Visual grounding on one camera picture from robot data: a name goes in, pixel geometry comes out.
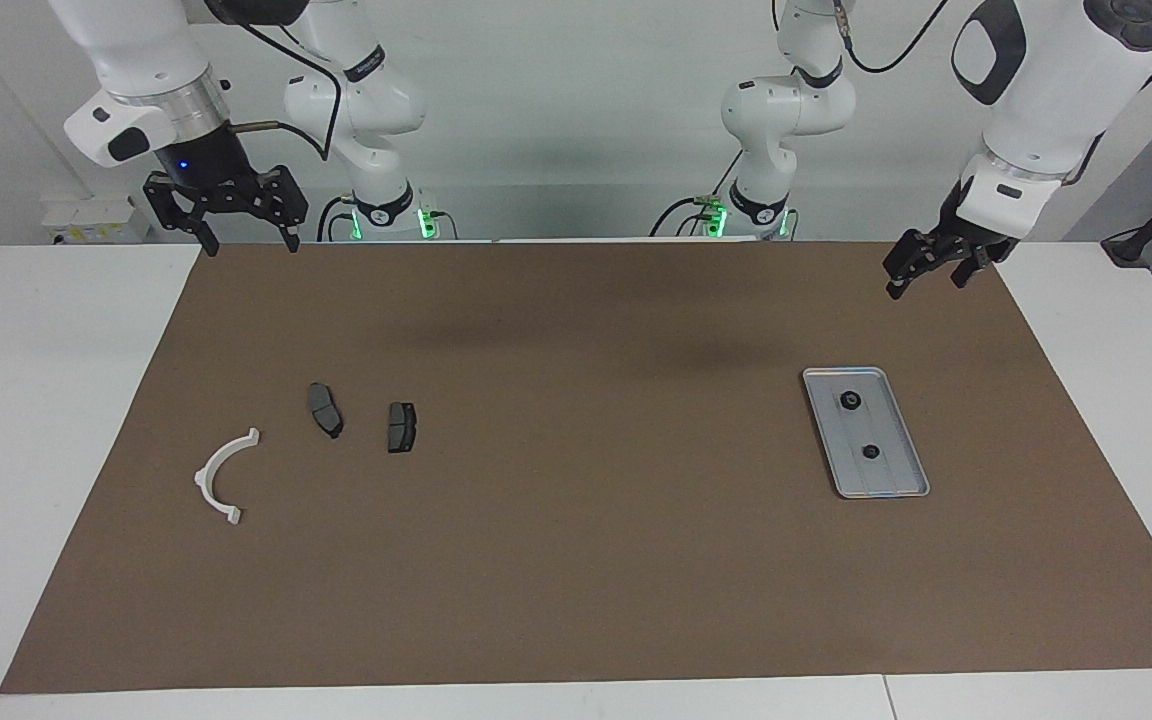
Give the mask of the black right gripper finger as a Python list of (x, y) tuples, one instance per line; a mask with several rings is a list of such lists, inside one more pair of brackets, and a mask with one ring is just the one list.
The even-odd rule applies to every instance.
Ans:
[(287, 250), (296, 253), (301, 247), (300, 227), (305, 223), (308, 200), (291, 169), (276, 165), (257, 173), (251, 215), (274, 225)]
[(192, 188), (179, 185), (166, 172), (147, 174), (142, 191), (166, 232), (191, 234), (209, 258), (215, 258), (220, 242), (206, 220), (212, 210), (210, 200)]

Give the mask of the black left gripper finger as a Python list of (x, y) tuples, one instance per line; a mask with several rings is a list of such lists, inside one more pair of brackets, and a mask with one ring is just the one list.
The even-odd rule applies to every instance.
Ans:
[(935, 249), (934, 238), (916, 229), (908, 229), (882, 259), (882, 270), (888, 276), (887, 295), (890, 300), (901, 300), (914, 279), (935, 270), (940, 264), (941, 256)]
[(975, 274), (995, 264), (992, 243), (964, 242), (960, 263), (952, 270), (952, 283), (960, 290), (968, 286)]

